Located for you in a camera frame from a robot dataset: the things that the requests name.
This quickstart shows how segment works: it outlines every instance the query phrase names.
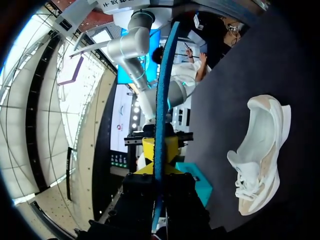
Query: person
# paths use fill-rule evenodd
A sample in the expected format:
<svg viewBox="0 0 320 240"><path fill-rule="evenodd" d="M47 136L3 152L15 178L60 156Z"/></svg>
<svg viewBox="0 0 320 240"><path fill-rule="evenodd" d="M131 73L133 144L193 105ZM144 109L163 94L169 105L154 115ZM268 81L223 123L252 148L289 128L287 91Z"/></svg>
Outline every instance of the person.
<svg viewBox="0 0 320 240"><path fill-rule="evenodd" d="M173 64L171 76L178 78L187 85L192 85L194 82L199 83L211 71L211 68L207 64L207 55L200 53L199 60L195 61L191 48L188 48L185 52L188 56L188 62ZM156 64L161 64L163 53L163 46L156 48L152 53L152 60Z"/></svg>

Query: floor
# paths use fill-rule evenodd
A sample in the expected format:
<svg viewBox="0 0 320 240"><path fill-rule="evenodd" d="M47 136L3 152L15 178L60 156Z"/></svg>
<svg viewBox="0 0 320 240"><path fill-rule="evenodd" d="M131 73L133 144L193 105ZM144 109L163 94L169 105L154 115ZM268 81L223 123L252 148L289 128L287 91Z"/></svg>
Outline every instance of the floor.
<svg viewBox="0 0 320 240"><path fill-rule="evenodd" d="M207 206L212 228L234 230L273 206L302 216L312 201L314 156L318 156L313 142L319 120L314 111L318 78L300 40L278 10L270 8L192 95L194 141L189 142L185 161L197 163L213 186ZM278 157L280 187L275 197L264 210L241 216L235 197L237 174L226 156L228 150L238 148L247 132L247 101L261 94L291 105L291 129ZM293 221L288 216L286 221ZM284 218L272 219L282 224Z"/></svg>

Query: white sneaker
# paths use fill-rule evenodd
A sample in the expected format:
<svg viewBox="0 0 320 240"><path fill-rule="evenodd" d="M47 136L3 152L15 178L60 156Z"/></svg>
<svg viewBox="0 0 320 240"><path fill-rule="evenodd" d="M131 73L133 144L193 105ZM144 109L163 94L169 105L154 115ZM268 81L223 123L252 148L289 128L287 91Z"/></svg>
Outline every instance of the white sneaker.
<svg viewBox="0 0 320 240"><path fill-rule="evenodd" d="M244 216L263 208L278 190L277 158L291 124L290 106L281 106L272 96L255 96L247 106L250 120L246 136L236 152L227 153L238 172L235 195Z"/></svg>

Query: black metal rail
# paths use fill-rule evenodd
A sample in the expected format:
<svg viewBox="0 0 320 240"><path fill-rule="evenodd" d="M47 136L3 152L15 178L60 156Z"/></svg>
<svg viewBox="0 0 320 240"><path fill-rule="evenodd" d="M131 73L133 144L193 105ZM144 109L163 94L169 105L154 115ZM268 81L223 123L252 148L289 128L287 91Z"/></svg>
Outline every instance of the black metal rail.
<svg viewBox="0 0 320 240"><path fill-rule="evenodd" d="M33 201L31 209L39 220L47 227L47 229L55 235L59 240L74 240L76 237L64 228L56 224L38 205L37 201Z"/></svg>
<svg viewBox="0 0 320 240"><path fill-rule="evenodd" d="M44 173L42 171L40 157L38 152L37 143L37 113L39 97L41 92L42 83L44 81L45 73L47 71L49 62L58 46L61 38L55 32L51 32L51 39L45 48L40 61L35 69L31 86L29 89L28 99L25 110L25 139L26 149L30 161L31 170L34 176L39 192L47 190L48 184L46 183Z"/></svg>

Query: display screen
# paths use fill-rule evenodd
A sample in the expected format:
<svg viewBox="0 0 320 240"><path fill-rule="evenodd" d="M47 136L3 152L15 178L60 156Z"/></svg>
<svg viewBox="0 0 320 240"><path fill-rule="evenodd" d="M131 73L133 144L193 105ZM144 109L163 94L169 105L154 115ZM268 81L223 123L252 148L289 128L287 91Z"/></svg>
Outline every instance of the display screen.
<svg viewBox="0 0 320 240"><path fill-rule="evenodd" d="M153 34L157 29L153 29L150 31L150 35ZM156 32L149 41L149 53L146 56L139 57L140 63L142 67L144 68L146 78L148 82L152 82L157 79L157 68L158 65L152 61L151 56L154 50L159 47L160 42L160 33L159 30ZM127 35L128 32L125 29L121 30L121 36ZM128 76L128 74L125 72L125 70L119 65L118 68L118 84L132 84L132 79Z"/></svg>
<svg viewBox="0 0 320 240"><path fill-rule="evenodd" d="M126 85L117 85L115 90L112 122L110 150L127 153L124 138L128 137L130 130L130 115L133 96L128 95L132 91Z"/></svg>

